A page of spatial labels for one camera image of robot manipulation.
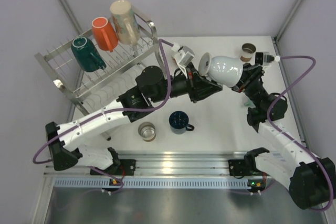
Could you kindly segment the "orange mug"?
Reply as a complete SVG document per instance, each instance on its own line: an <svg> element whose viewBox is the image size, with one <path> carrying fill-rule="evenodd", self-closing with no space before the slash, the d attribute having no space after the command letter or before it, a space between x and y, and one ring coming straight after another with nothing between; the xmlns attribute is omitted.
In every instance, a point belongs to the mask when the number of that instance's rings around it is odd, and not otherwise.
<svg viewBox="0 0 336 224"><path fill-rule="evenodd" d="M98 47L103 51L113 52L118 45L118 37L110 21L105 17L97 17L91 24Z"/></svg>

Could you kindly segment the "small tumbler cork band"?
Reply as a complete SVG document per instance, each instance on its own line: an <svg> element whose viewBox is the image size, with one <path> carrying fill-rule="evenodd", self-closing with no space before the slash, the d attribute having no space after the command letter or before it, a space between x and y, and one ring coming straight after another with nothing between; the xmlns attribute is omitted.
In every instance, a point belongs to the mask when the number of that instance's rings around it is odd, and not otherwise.
<svg viewBox="0 0 336 224"><path fill-rule="evenodd" d="M255 55L256 46L251 43L245 43L241 47L240 59L243 62L249 62L252 57Z"/></svg>

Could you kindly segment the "aluminium mounting rail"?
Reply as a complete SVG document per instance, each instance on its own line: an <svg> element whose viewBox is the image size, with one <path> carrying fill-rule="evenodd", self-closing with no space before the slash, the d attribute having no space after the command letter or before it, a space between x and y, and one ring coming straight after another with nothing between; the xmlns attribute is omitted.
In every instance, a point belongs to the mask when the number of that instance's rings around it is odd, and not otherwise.
<svg viewBox="0 0 336 224"><path fill-rule="evenodd" d="M119 152L122 165L114 176L229 176L229 161L243 159L245 152Z"/></svg>

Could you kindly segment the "stainless steel dish rack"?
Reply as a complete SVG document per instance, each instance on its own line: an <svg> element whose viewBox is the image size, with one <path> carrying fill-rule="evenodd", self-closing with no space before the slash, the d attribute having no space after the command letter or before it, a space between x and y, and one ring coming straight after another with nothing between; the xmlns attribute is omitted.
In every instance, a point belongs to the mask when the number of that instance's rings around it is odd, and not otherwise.
<svg viewBox="0 0 336 224"><path fill-rule="evenodd" d="M118 44L113 52L99 50L107 65L104 70L83 71L71 51L71 41L45 55L34 55L53 85L72 103L71 114L78 110L88 115L133 88L136 76L149 64L147 57L165 68L154 22L139 9L133 10L141 38L135 46Z"/></svg>

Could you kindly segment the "light blue mug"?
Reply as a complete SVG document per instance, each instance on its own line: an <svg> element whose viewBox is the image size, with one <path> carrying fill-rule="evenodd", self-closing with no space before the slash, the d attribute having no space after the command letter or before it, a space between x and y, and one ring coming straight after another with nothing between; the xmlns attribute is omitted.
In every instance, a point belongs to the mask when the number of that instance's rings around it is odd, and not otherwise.
<svg viewBox="0 0 336 224"><path fill-rule="evenodd" d="M228 88L232 88L241 78L243 64L238 58L212 57L210 53L206 52L201 57L200 62L210 62L211 68L208 75L217 83Z"/></svg>

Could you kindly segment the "mint green cup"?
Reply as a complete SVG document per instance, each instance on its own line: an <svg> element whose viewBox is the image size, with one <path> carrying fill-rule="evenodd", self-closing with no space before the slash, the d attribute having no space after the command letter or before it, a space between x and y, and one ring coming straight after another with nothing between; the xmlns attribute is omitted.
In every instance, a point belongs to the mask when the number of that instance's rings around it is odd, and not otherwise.
<svg viewBox="0 0 336 224"><path fill-rule="evenodd" d="M248 107L248 108L254 108L255 107L253 102L248 97L243 98L243 106Z"/></svg>

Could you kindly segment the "dark blue speckled mug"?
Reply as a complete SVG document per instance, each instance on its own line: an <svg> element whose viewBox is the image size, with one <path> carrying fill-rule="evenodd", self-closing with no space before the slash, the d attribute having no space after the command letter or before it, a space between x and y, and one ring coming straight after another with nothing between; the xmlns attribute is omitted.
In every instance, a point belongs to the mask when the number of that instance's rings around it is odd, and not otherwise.
<svg viewBox="0 0 336 224"><path fill-rule="evenodd" d="M195 127L189 124L189 117L183 111L175 111L169 116L171 131L175 134L183 134L186 131L194 131Z"/></svg>

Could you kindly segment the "tall beige floral mug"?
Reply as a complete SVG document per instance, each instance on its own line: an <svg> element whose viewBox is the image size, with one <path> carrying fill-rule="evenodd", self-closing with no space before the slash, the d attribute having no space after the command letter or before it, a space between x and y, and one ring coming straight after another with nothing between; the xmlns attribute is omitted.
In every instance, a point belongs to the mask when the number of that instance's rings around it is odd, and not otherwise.
<svg viewBox="0 0 336 224"><path fill-rule="evenodd" d="M110 6L110 12L119 42L137 45L141 35L131 3L126 0L115 1Z"/></svg>

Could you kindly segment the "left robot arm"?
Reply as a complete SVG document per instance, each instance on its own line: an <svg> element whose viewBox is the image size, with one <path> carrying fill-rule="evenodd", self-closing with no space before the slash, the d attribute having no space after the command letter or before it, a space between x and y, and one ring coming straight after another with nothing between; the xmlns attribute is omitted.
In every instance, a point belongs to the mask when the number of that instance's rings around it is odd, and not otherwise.
<svg viewBox="0 0 336 224"><path fill-rule="evenodd" d="M222 91L222 85L200 76L192 63L188 67L188 77L179 73L168 79L164 78L161 68L146 67L136 77L135 87L102 109L71 123L48 123L45 130L54 170L63 171L80 165L114 175L122 165L118 153L111 147L87 146L87 140L146 117L154 111L154 102L188 94L191 102L196 103Z"/></svg>

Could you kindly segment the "steel tumbler cork base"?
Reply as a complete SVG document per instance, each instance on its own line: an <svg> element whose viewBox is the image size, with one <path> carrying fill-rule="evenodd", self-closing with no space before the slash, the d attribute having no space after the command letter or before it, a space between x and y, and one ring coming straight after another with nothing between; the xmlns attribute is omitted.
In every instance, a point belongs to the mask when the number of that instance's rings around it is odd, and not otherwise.
<svg viewBox="0 0 336 224"><path fill-rule="evenodd" d="M156 128L150 122L143 122L138 127L138 134L144 141L151 142L156 137Z"/></svg>

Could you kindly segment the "dark green mug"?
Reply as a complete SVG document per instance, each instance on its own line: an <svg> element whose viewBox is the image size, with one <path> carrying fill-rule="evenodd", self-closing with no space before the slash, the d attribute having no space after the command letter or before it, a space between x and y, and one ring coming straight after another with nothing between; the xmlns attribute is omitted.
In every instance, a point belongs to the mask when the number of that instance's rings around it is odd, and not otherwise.
<svg viewBox="0 0 336 224"><path fill-rule="evenodd" d="M104 70L107 67L93 42L87 37L75 38L71 43L71 51L80 68L85 72Z"/></svg>

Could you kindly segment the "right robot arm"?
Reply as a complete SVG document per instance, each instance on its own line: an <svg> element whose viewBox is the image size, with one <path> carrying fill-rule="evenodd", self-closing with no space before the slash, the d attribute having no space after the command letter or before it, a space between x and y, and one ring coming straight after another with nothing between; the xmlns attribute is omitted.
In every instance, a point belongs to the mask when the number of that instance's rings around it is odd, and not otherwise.
<svg viewBox="0 0 336 224"><path fill-rule="evenodd" d="M316 156L283 127L281 121L288 108L284 93L266 91L261 65L230 63L224 74L224 85L245 94L253 104L253 108L248 108L248 124L284 159L281 162L260 147L244 156L246 170L253 175L264 172L273 177L301 209L314 210L322 203L328 209L335 199L335 164L329 158Z"/></svg>

